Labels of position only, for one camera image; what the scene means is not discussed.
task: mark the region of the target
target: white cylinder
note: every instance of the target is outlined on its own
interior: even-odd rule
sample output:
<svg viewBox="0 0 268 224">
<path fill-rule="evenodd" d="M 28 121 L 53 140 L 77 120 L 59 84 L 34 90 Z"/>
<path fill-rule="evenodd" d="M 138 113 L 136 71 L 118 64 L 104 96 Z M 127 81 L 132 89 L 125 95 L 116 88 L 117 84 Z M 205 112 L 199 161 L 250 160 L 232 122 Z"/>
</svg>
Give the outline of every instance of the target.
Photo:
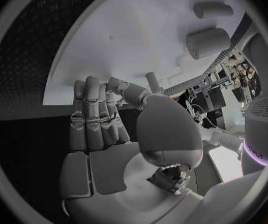
<svg viewBox="0 0 268 224">
<path fill-rule="evenodd" d="M 156 78 L 154 72 L 147 73 L 146 79 L 147 79 L 147 82 L 149 84 L 150 90 L 153 93 L 160 93 L 161 92 L 161 88 L 159 86 L 159 83 L 157 81 L 157 78 Z"/>
<path fill-rule="evenodd" d="M 233 9 L 221 2 L 204 2 L 198 3 L 194 6 L 194 13 L 199 18 L 219 17 L 219 16 L 232 16 Z"/>
<path fill-rule="evenodd" d="M 187 50 L 195 60 L 226 50 L 230 45 L 230 37 L 222 28 L 209 29 L 186 37 Z"/>
</svg>

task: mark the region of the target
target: ventilation grille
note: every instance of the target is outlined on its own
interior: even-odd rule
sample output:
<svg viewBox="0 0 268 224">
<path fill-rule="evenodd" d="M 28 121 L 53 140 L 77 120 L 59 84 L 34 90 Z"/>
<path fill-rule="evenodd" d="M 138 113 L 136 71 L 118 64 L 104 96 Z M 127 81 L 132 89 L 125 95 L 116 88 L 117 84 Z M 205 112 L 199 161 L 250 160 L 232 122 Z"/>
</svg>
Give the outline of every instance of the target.
<svg viewBox="0 0 268 224">
<path fill-rule="evenodd" d="M 268 99 L 261 99 L 253 102 L 250 113 L 256 116 L 268 117 Z"/>
</svg>

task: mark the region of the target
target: glowing purple light ring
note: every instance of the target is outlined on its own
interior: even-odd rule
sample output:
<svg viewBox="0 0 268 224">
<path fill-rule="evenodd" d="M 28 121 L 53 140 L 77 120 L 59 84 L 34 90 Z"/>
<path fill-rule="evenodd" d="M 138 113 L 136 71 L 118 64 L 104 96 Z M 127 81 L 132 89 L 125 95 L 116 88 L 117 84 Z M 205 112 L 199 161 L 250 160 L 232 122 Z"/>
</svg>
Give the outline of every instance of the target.
<svg viewBox="0 0 268 224">
<path fill-rule="evenodd" d="M 243 141 L 243 147 L 244 147 L 244 150 L 245 150 L 245 152 L 254 160 L 254 161 L 256 161 L 258 164 L 260 164 L 260 165 L 262 165 L 262 166 L 267 166 L 268 165 L 268 163 L 266 162 L 266 161 L 263 161 L 263 160 L 259 160 L 256 156 L 254 156 L 251 152 L 250 152 L 250 150 L 249 150 L 249 148 L 248 148 L 248 146 L 247 146 L 247 144 L 246 144 L 246 141 L 245 141 L 245 139 L 244 139 L 244 141 Z"/>
</svg>

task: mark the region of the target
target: purple led strip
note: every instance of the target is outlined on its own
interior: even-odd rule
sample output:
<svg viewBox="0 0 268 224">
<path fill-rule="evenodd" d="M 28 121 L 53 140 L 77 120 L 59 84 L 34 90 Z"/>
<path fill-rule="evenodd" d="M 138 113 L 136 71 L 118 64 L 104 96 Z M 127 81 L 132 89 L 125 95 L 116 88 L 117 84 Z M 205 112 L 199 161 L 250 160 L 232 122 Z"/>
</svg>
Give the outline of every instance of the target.
<svg viewBox="0 0 268 224">
<path fill-rule="evenodd" d="M 259 163 L 260 165 L 262 166 L 267 166 L 267 162 L 263 161 L 263 160 L 259 160 L 256 156 L 254 156 L 254 154 L 252 154 L 248 148 L 248 145 L 246 144 L 246 141 L 244 139 L 243 141 L 243 147 L 244 147 L 244 150 L 246 151 L 246 153 L 254 160 L 256 161 L 257 163 Z"/>
</svg>

